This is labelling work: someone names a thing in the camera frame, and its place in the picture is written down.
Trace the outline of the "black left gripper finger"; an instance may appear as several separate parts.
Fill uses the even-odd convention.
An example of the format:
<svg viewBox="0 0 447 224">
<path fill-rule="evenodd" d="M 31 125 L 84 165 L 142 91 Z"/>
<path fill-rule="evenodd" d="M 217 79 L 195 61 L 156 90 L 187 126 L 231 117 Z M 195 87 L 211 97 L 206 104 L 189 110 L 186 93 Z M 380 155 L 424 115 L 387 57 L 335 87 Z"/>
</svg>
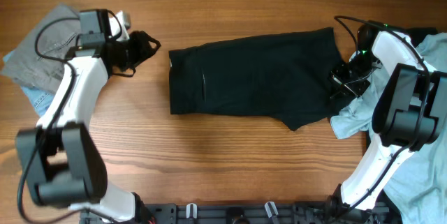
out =
<svg viewBox="0 0 447 224">
<path fill-rule="evenodd" d="M 133 69 L 139 66 L 142 62 L 148 58 L 154 56 L 158 51 L 158 48 L 129 48 L 124 50 L 124 65 L 120 68 L 121 72 L 128 69 Z"/>
<path fill-rule="evenodd" d="M 140 55 L 155 55 L 161 43 L 144 31 L 134 32 L 135 45 Z"/>
</svg>

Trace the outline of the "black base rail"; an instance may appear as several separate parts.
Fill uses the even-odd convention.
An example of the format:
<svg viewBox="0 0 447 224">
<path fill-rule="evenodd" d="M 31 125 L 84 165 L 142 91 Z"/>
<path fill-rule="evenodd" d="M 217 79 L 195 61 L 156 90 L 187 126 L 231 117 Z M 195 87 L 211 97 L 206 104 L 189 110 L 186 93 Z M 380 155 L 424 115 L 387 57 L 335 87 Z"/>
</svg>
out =
<svg viewBox="0 0 447 224">
<path fill-rule="evenodd" d="M 197 205 L 176 204 L 146 204 L 154 223 L 401 223 L 393 217 L 385 203 L 376 203 L 373 210 L 361 211 L 354 209 L 335 222 L 324 215 L 324 202 L 296 202 L 295 204 L 265 204 L 246 205 Z M 100 217 L 91 213 L 81 213 L 79 223 L 106 223 Z"/>
</svg>

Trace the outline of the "light blue t-shirt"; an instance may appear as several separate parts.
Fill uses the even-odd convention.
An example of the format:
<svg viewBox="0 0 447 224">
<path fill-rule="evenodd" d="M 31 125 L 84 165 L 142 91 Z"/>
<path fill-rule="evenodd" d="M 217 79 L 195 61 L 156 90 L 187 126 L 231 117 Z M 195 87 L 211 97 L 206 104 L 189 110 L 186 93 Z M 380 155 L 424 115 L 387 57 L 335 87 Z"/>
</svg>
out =
<svg viewBox="0 0 447 224">
<path fill-rule="evenodd" d="M 446 121 L 446 74 L 419 55 L 408 35 L 381 31 L 371 52 L 381 62 L 378 72 L 386 85 L 378 90 L 371 84 L 330 120 L 339 139 L 362 127 L 372 132 L 365 155 L 334 196 L 338 218 L 373 209 L 394 174 L 440 137 Z"/>
</svg>

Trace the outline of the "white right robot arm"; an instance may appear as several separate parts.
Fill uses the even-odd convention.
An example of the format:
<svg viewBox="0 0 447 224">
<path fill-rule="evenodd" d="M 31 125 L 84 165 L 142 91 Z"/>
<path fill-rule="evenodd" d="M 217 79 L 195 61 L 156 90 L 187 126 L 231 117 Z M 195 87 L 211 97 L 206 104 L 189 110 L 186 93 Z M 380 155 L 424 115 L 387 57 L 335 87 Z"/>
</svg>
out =
<svg viewBox="0 0 447 224">
<path fill-rule="evenodd" d="M 338 185 L 325 217 L 373 209 L 403 160 L 435 141 L 446 119 L 446 74 L 417 53 L 408 30 L 362 21 L 356 55 L 342 60 L 332 28 L 252 36 L 169 52 L 172 114 L 272 117 L 290 130 L 337 116 L 388 73 L 374 106 L 374 134 L 355 172 Z"/>
</svg>

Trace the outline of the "folded blue jeans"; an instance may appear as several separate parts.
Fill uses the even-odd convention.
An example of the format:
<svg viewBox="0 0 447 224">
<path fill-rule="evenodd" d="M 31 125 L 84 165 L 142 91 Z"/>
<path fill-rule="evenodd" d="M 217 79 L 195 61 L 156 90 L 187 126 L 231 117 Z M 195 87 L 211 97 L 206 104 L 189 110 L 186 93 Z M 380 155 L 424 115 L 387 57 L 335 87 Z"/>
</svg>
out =
<svg viewBox="0 0 447 224">
<path fill-rule="evenodd" d="M 36 72 L 33 64 L 36 55 L 30 50 L 17 49 L 3 57 L 3 76 L 18 84 L 24 95 L 28 98 L 38 116 L 43 116 L 50 107 L 54 94 L 41 89 L 42 75 Z"/>
</svg>

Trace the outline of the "black shorts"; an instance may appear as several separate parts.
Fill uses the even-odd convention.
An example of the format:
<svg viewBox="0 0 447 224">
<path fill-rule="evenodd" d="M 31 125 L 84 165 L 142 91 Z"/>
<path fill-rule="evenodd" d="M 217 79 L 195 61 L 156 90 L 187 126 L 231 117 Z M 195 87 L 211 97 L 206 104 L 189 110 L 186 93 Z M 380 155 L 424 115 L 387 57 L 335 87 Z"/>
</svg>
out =
<svg viewBox="0 0 447 224">
<path fill-rule="evenodd" d="M 171 114 L 272 117 L 297 130 L 353 100 L 329 80 L 342 60 L 331 27 L 207 43 L 169 58 Z"/>
</svg>

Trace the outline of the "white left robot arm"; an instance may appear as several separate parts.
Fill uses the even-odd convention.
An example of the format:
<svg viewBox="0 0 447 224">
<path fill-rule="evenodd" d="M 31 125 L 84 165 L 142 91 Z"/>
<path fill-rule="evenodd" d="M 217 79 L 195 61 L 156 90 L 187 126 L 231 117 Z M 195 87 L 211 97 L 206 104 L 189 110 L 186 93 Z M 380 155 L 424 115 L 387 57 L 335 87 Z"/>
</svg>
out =
<svg viewBox="0 0 447 224">
<path fill-rule="evenodd" d="M 35 205 L 65 208 L 68 216 L 84 212 L 106 223 L 155 223 L 136 193 L 108 181 L 89 124 L 109 78 L 132 77 L 161 44 L 144 31 L 131 31 L 125 12 L 84 10 L 78 20 L 81 32 L 61 59 L 64 76 L 49 109 L 15 139 L 22 165 L 17 208 L 24 211 L 28 191 Z"/>
</svg>

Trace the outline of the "black garment under t-shirt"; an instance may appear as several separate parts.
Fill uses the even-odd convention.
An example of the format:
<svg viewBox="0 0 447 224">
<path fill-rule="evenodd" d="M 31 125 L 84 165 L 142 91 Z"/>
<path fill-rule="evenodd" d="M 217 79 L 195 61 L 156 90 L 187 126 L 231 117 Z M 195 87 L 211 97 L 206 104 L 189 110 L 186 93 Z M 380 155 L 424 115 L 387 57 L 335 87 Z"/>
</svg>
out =
<svg viewBox="0 0 447 224">
<path fill-rule="evenodd" d="M 414 27 L 406 30 L 411 38 L 411 44 L 417 47 L 423 42 L 426 36 L 438 34 L 438 30 L 434 27 Z"/>
</svg>

